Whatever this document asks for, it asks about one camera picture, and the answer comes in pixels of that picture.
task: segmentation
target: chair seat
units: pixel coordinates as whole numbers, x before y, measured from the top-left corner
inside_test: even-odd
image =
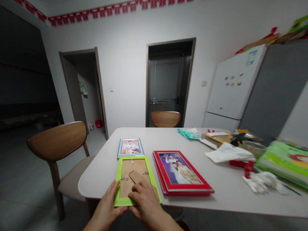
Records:
[[[78,162],[62,179],[58,190],[64,195],[75,200],[85,202],[86,199],[78,191],[78,182],[81,175],[90,165],[95,156],[89,156]]]

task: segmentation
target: blue photo frame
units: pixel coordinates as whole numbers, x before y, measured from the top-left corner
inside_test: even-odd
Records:
[[[119,160],[120,157],[126,157],[126,156],[144,156],[140,138],[120,139],[117,160]]]

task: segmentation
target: plastic bag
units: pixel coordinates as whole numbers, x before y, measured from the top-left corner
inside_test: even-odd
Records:
[[[188,139],[194,139],[194,140],[200,139],[200,136],[197,133],[197,129],[195,129],[195,128],[187,129],[187,130],[183,130],[183,129],[178,128],[177,130],[182,136],[184,136]]]

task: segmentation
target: photo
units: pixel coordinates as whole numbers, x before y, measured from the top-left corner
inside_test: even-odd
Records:
[[[172,184],[202,184],[182,157],[176,153],[159,153]]]
[[[138,139],[123,140],[121,155],[132,154],[132,153],[140,153]]]

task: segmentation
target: red bucket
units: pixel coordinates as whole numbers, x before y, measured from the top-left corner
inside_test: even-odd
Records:
[[[95,121],[95,125],[96,125],[97,128],[101,128],[103,126],[103,121],[97,120],[97,121]]]

